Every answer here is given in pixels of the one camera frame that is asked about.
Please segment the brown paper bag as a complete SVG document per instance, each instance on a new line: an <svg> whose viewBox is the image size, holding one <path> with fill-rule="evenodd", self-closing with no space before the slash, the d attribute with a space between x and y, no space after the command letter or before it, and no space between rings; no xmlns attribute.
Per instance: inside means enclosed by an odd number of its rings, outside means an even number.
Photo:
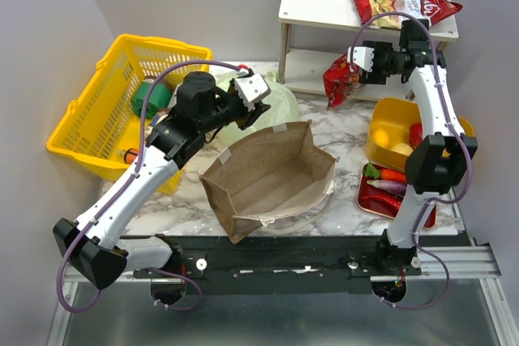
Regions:
<svg viewBox="0 0 519 346"><path fill-rule="evenodd" d="M236 244L330 197L336 164L336 157L315 145L309 121L285 122L230 145L199 179L218 222Z"/></svg>

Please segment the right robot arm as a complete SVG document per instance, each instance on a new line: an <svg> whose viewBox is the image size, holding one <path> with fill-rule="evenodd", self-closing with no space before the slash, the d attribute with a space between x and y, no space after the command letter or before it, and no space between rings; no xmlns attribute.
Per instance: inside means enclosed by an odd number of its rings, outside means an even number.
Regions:
<svg viewBox="0 0 519 346"><path fill-rule="evenodd" d="M388 42L364 41L349 49L351 66L362 84L384 85L398 75L414 95L423 140L407 158L407 189L396 219L375 247L373 264L385 275L410 267L417 256L418 236L432 208L460 183L470 184L474 136L461 126L451 102L443 54L436 48L425 19L405 15L399 48Z"/></svg>

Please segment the purple eggplant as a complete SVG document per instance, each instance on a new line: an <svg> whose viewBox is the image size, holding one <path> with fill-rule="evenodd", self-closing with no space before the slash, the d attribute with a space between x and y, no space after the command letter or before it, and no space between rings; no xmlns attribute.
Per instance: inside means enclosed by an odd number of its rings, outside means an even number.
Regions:
<svg viewBox="0 0 519 346"><path fill-rule="evenodd" d="M367 184L379 190L384 190L390 194L400 197L405 196L407 185L401 182L394 182L389 180L367 180Z"/></svg>

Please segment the red chili pepper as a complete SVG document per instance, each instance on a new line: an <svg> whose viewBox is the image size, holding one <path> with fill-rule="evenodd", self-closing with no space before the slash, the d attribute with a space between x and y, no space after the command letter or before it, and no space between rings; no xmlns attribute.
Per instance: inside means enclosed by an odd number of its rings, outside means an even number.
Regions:
<svg viewBox="0 0 519 346"><path fill-rule="evenodd" d="M379 205L389 207L395 212L398 212L401 207L401 201L399 199L395 199L394 197L386 194L370 194L361 197L361 201L363 203L378 203Z"/></svg>

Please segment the red snack packet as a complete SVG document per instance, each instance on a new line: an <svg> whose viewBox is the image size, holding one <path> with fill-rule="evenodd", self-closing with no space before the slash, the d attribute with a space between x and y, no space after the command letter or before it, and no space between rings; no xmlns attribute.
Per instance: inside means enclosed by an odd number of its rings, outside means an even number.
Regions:
<svg viewBox="0 0 519 346"><path fill-rule="evenodd" d="M363 89L358 68L351 70L347 55L343 54L323 74L328 109L344 104L352 95Z"/></svg>

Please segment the orange carrot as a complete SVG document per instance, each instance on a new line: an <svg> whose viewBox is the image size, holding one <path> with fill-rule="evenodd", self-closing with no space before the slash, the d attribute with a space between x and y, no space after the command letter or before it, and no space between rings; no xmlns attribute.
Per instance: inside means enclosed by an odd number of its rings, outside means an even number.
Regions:
<svg viewBox="0 0 519 346"><path fill-rule="evenodd" d="M404 173L387 168L379 169L372 163L368 163L364 166L363 174L365 177L369 177L376 180L385 180L406 184Z"/></svg>

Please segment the green plastic grocery bag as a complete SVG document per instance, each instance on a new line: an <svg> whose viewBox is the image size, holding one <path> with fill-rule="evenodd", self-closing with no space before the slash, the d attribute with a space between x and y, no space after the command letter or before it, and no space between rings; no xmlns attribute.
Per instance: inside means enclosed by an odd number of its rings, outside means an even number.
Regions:
<svg viewBox="0 0 519 346"><path fill-rule="evenodd" d="M284 85L277 82L277 74L274 71L269 71L263 75L263 77L271 89L271 93L263 102L271 105L271 108L267 113L262 114L251 127L245 130L239 130L235 123L226 126L217 135L221 145L229 146L244 136L262 130L263 128L277 126L284 122L297 122L299 120L300 110L296 96Z"/></svg>

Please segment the white chips packet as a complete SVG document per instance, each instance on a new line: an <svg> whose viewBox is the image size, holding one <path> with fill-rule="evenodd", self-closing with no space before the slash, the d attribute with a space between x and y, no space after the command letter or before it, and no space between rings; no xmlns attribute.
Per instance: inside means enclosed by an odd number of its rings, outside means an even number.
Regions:
<svg viewBox="0 0 519 346"><path fill-rule="evenodd" d="M354 0L354 5L362 25L379 15L371 26L393 30L401 28L407 15L426 19L430 25L435 25L463 8L452 0Z"/></svg>

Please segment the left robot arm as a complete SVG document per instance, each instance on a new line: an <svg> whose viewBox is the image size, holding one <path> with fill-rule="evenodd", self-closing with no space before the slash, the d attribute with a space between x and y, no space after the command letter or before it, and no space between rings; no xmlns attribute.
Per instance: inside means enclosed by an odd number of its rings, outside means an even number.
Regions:
<svg viewBox="0 0 519 346"><path fill-rule="evenodd" d="M264 77L244 70L225 91L207 72L189 73L175 91L175 104L159 121L140 155L91 208L76 220L60 219L53 235L62 257L97 289L109 287L124 271L152 267L173 276L180 258L168 243L151 237L130 243L122 233L148 198L205 144L206 134L236 123L251 126L269 105Z"/></svg>

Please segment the red dragon fruit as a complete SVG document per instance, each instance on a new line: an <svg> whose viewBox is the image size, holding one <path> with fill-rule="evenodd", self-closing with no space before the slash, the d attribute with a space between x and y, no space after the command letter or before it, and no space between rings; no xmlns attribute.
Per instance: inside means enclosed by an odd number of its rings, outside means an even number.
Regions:
<svg viewBox="0 0 519 346"><path fill-rule="evenodd" d="M409 143L413 149L416 149L423 140L422 124L414 123L409 128Z"/></svg>

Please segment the yellow potato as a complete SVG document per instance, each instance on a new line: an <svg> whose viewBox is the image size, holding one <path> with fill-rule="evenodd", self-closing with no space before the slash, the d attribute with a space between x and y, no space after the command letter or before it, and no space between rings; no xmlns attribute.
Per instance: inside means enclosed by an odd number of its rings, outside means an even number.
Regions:
<svg viewBox="0 0 519 346"><path fill-rule="evenodd" d="M410 156L414 149L408 143L397 143L391 147L391 151L403 156Z"/></svg>

